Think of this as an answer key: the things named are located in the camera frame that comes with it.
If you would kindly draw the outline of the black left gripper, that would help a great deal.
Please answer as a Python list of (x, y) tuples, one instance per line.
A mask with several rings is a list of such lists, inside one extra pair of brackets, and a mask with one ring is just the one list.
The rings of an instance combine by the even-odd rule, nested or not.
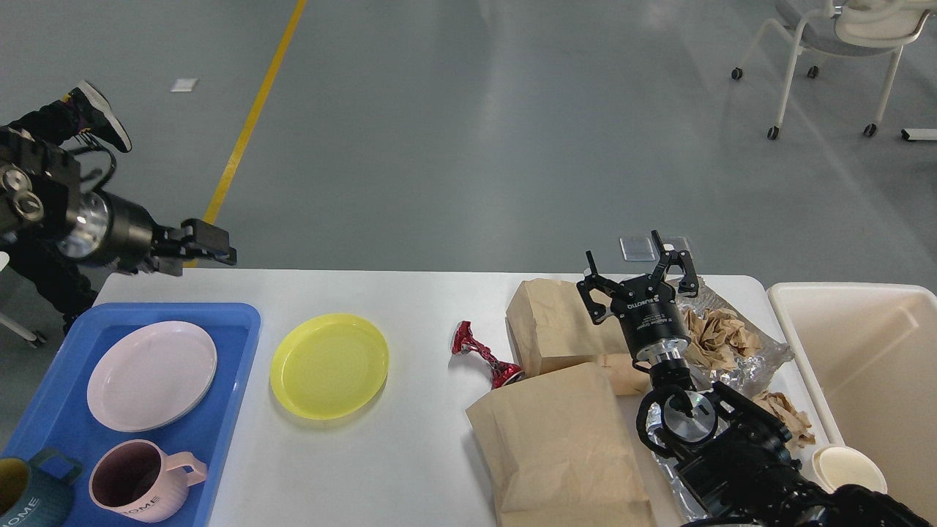
[(200, 219), (170, 228), (156, 223), (142, 206), (104, 191), (81, 196), (75, 224), (57, 241), (57, 249), (78, 264), (120, 274), (180, 277), (190, 261), (238, 263), (226, 230)]

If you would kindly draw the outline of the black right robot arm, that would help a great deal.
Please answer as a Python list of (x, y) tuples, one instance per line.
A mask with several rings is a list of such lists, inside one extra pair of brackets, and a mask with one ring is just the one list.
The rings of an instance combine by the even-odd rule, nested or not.
[(632, 366), (649, 375), (637, 411), (639, 439), (675, 460), (676, 475), (706, 511), (697, 525), (925, 526), (927, 521), (886, 493), (849, 483), (824, 490), (801, 474), (779, 418), (722, 381), (697, 383), (686, 361), (690, 334), (677, 298), (698, 296), (688, 250), (658, 251), (653, 271), (615, 281), (599, 273), (592, 253), (576, 284), (590, 320), (618, 321)]

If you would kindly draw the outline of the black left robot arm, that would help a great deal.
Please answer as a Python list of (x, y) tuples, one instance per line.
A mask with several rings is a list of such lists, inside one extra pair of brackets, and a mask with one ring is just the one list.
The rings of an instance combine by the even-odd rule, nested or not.
[(154, 221), (133, 201), (107, 193), (116, 160), (107, 170), (81, 171), (81, 154), (104, 152), (91, 135), (66, 150), (3, 127), (2, 236), (53, 244), (68, 261), (120, 274), (180, 276), (188, 261), (235, 266), (230, 234), (200, 219), (178, 227)]

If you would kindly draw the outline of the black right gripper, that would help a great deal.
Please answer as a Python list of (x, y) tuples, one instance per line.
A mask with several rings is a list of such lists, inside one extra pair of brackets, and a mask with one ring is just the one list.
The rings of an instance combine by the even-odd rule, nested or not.
[[(635, 362), (662, 362), (683, 356), (690, 338), (676, 306), (676, 297), (680, 294), (695, 298), (700, 288), (689, 250), (666, 249), (659, 231), (652, 231), (652, 242), (659, 259), (651, 274), (617, 283), (599, 273), (592, 252), (586, 251), (588, 269), (577, 283), (590, 321), (599, 326), (611, 317), (618, 319)], [(677, 291), (665, 282), (673, 266), (683, 273)], [(593, 298), (593, 291), (604, 294), (610, 303), (600, 303)]]

